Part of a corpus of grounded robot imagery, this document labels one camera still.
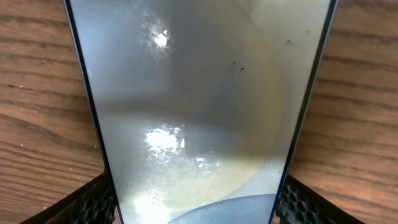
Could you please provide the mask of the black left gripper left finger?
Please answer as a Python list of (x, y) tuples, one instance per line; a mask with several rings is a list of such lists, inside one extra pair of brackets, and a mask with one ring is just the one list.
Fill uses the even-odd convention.
[(112, 224), (116, 201), (108, 174), (93, 180), (21, 224)]

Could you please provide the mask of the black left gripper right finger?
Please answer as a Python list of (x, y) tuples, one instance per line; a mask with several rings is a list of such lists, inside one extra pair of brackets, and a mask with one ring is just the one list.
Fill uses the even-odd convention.
[(288, 175), (275, 207), (280, 224), (364, 224)]

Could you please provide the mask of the Samsung Galaxy smartphone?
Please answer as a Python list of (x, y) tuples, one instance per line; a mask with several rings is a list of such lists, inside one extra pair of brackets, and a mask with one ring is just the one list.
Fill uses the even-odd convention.
[(66, 0), (121, 223), (271, 223), (334, 0)]

